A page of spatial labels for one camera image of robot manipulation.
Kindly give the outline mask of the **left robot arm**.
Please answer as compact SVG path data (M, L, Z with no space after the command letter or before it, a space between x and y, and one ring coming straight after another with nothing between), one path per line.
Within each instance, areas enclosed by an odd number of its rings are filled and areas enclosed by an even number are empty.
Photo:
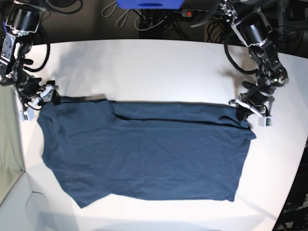
M247 89L231 104L236 104L236 116L239 120L247 119L251 114L257 115L266 122L270 119L271 105L274 101L273 94L277 88L285 86L288 81L286 69L281 64L275 44L270 39L272 27L261 7L263 0L215 0L211 10L200 14L192 28L204 25L217 10L221 10L224 20L231 28L224 39L224 51L231 64L245 75L255 75L256 82L243 82ZM255 70L243 70L231 58L228 50L230 39L236 36L248 48L249 56L257 64Z

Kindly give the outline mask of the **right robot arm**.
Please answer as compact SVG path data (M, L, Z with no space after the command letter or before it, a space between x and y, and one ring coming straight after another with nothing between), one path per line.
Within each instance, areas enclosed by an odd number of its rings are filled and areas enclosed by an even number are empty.
M0 84L13 88L23 114L28 109L39 111L48 102L54 105L61 102L55 81L41 85L42 79L32 75L45 67L50 56L51 45L41 25L46 8L43 0L15 0L5 21L9 30L0 53ZM33 60L27 59L26 54L33 46L35 34L39 34L47 50L42 65L33 69L30 68Z

